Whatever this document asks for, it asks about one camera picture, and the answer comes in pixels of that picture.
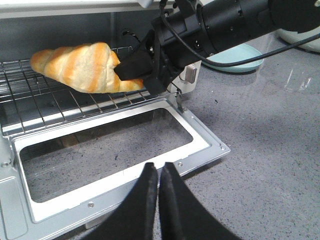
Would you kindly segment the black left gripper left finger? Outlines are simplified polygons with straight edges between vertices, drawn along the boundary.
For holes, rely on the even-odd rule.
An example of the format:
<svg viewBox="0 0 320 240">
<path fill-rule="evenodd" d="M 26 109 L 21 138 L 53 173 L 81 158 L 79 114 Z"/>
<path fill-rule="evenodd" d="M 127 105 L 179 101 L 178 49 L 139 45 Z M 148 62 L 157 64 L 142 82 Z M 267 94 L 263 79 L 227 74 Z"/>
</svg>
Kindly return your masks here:
<svg viewBox="0 0 320 240">
<path fill-rule="evenodd" d="M 85 240 L 151 240 L 158 194 L 158 172 L 144 165 L 140 177 L 117 209 Z"/>
</svg>

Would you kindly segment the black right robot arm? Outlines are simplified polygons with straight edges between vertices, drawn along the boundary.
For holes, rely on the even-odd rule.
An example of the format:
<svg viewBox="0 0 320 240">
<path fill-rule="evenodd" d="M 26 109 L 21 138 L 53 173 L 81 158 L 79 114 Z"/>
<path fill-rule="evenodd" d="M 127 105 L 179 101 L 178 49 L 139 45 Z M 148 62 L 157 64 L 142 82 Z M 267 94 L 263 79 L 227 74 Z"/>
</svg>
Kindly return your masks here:
<svg viewBox="0 0 320 240">
<path fill-rule="evenodd" d="M 152 30 L 115 68 L 123 81 L 143 79 L 151 94 L 164 92 L 186 66 L 210 54 L 278 29 L 304 33 L 320 25 L 316 0 L 177 0 L 178 11 L 169 16 L 166 5 L 159 3 Z"/>
</svg>

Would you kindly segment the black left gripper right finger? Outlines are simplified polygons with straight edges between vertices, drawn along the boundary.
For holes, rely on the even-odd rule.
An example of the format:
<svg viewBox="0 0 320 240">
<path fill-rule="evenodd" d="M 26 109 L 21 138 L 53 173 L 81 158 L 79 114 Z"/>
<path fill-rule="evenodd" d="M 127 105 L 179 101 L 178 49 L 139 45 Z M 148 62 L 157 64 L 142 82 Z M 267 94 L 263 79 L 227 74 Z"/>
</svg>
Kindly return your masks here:
<svg viewBox="0 0 320 240">
<path fill-rule="evenodd" d="M 239 239 L 202 206 L 171 162 L 162 168 L 158 207 L 163 240 Z"/>
</svg>

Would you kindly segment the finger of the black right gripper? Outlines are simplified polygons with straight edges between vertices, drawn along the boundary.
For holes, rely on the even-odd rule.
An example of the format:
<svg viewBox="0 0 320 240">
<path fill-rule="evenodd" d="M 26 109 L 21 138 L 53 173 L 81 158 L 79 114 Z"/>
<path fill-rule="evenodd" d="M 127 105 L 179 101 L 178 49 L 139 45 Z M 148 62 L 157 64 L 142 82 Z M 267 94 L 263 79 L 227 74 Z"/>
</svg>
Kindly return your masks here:
<svg viewBox="0 0 320 240">
<path fill-rule="evenodd" d="M 144 39 L 127 57 L 114 68 L 121 81 L 134 79 L 153 80 L 155 71 L 155 31 L 149 30 Z"/>
</svg>

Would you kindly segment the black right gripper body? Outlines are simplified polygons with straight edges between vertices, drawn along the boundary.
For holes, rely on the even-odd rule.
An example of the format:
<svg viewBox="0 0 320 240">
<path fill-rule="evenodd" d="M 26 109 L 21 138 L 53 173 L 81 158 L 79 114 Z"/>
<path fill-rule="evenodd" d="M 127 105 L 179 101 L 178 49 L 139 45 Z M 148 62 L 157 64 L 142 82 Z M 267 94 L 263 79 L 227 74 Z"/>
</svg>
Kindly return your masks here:
<svg viewBox="0 0 320 240">
<path fill-rule="evenodd" d="M 164 20 L 169 25 L 160 17 L 152 23 L 153 70 L 144 80 L 145 88 L 152 95 L 165 92 L 187 65 L 208 57 L 213 51 L 204 22 L 198 15 L 184 18 L 181 14 L 173 14 Z"/>
</svg>

